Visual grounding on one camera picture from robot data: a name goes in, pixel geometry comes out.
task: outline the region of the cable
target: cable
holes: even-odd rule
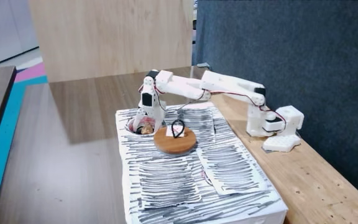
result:
[[[175,123],[180,123],[181,124],[181,131],[175,135],[175,131],[173,126],[175,125]],[[183,122],[181,119],[176,119],[172,122],[171,124],[171,131],[172,131],[172,136],[173,138],[177,138],[179,137],[184,131],[185,131],[185,122]]]
[[[245,94],[240,94],[240,93],[234,93],[234,92],[230,92],[230,91],[211,91],[211,95],[215,95],[215,94],[220,94],[220,93],[225,93],[225,94],[232,94],[232,95],[237,95],[237,96],[245,96],[249,99],[249,101],[251,101],[251,103],[254,105],[254,106],[258,106],[259,107],[259,110],[260,111],[263,111],[263,112],[274,112],[277,116],[279,116],[281,118],[281,120],[284,121],[284,128],[279,132],[283,132],[285,130],[285,128],[287,127],[287,121],[284,119],[284,117],[279,114],[278,112],[274,111],[274,110],[264,110],[262,109],[262,105],[257,105],[249,96],[245,95]]]
[[[143,90],[143,85],[140,86],[139,92],[141,92],[142,90]],[[155,82],[154,82],[154,90],[157,91],[157,92],[159,92],[160,94],[164,94],[164,92],[160,91],[160,90],[155,86]],[[186,103],[186,104],[180,106],[178,109],[175,109],[175,110],[173,110],[173,111],[166,110],[165,108],[162,107],[161,101],[160,101],[160,96],[159,96],[158,94],[157,94],[157,98],[158,98],[158,103],[159,103],[161,109],[163,109],[166,113],[173,113],[173,112],[176,112],[176,111],[178,111],[178,110],[184,108],[185,106],[189,105],[190,103],[194,103],[194,102],[200,100],[200,99],[204,96],[205,91],[206,91],[206,90],[204,90],[203,94],[202,94],[198,99],[192,100],[192,101],[190,101],[190,102],[188,102],[188,103]],[[273,112],[273,113],[275,113],[281,120],[284,121],[284,128],[283,128],[279,133],[283,132],[283,131],[285,130],[285,128],[287,127],[287,121],[285,120],[285,118],[284,118],[281,114],[279,114],[278,112],[276,112],[276,111],[274,111],[274,110],[271,110],[271,109],[268,109],[268,110],[262,109],[262,105],[257,105],[248,95],[240,94],[240,93],[235,93],[235,92],[230,92],[230,91],[221,91],[221,90],[219,90],[219,91],[210,91],[210,93],[211,93],[211,95],[216,95],[216,94],[225,93],[225,94],[231,94],[231,95],[237,95],[237,96],[245,96],[246,98],[249,99],[249,101],[250,101],[254,106],[258,106],[260,111],[263,111],[263,112]]]
[[[143,84],[139,87],[137,91],[139,91],[139,93],[142,93],[142,90],[143,90]]]
[[[271,110],[271,109],[263,110],[262,106],[259,106],[259,110],[264,111],[264,112],[274,112],[275,114],[277,114],[277,116],[279,116],[284,121],[284,128],[282,130],[280,130],[279,133],[282,133],[285,130],[285,128],[287,127],[287,121],[284,119],[284,117],[281,114],[279,114],[278,112]]]
[[[155,83],[154,83],[154,90],[155,90],[155,91],[158,91],[159,93],[162,93],[160,90],[157,89],[157,87],[155,86]],[[161,101],[160,101],[160,96],[159,96],[158,94],[157,94],[157,99],[158,99],[158,103],[159,103],[161,109],[163,109],[166,113],[173,113],[173,112],[176,112],[176,111],[178,111],[178,110],[184,108],[185,106],[189,105],[190,103],[194,103],[194,102],[200,100],[200,99],[204,96],[205,91],[206,91],[206,90],[204,90],[203,94],[202,94],[198,99],[191,100],[190,102],[188,102],[188,103],[186,103],[186,104],[180,106],[178,109],[175,109],[175,110],[173,110],[173,111],[166,110],[165,108],[162,107]]]

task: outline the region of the floor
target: floor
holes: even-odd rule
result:
[[[14,65],[18,70],[28,68],[42,62],[39,47],[30,50],[6,61],[0,62],[0,67]]]

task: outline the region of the pink strip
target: pink strip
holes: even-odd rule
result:
[[[44,63],[39,63],[37,65],[34,65],[33,67],[30,67],[26,70],[24,70],[23,72],[19,72],[16,75],[16,79],[15,82],[19,82],[19,81],[23,81],[23,80],[27,80],[30,78],[35,78],[35,77],[39,77],[42,75],[45,75],[45,67],[44,67]]]

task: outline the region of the red cable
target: red cable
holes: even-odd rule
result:
[[[160,92],[159,90],[157,90],[157,87],[155,86],[155,83],[154,83],[154,90]],[[159,103],[161,109],[164,110],[164,111],[167,111],[165,108],[162,107],[161,101],[160,101],[160,96],[158,95],[158,93],[156,95],[157,95],[158,103]]]
[[[161,91],[155,86],[155,82],[154,82],[154,90],[157,90],[160,94],[165,94],[164,92],[161,92]]]
[[[139,87],[139,89],[137,91],[139,91],[139,93],[141,93],[143,90],[143,84]]]
[[[230,92],[230,91],[211,91],[211,94],[213,95],[213,94],[219,94],[219,93],[225,93],[225,94],[232,94],[232,95],[237,95],[237,96],[245,96],[245,97],[247,97],[250,101],[251,101],[251,103],[254,105],[254,106],[258,106],[258,105],[256,105],[256,103],[253,101],[253,100],[251,100],[251,98],[249,97],[249,96],[247,96],[247,95],[244,95],[244,94],[240,94],[240,93],[234,93],[234,92]],[[262,109],[262,106],[258,106],[259,107],[259,110],[261,110],[261,111],[264,111],[264,112],[274,112],[275,114],[277,114],[277,116],[279,116],[283,121],[284,121],[284,128],[282,129],[282,131],[284,131],[284,129],[287,127],[287,121],[284,119],[284,117],[281,115],[281,114],[279,114],[278,112],[276,112],[276,111],[274,111],[274,110],[263,110]]]

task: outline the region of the small white card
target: small white card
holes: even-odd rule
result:
[[[175,133],[175,135],[179,134],[179,132],[185,127],[183,127],[182,125],[174,125],[173,126],[173,132]],[[166,133],[166,136],[171,136],[173,137],[173,134],[172,134],[172,129],[171,129],[171,126],[168,125],[167,126],[167,133]],[[185,131],[183,131],[179,137],[185,137]]]

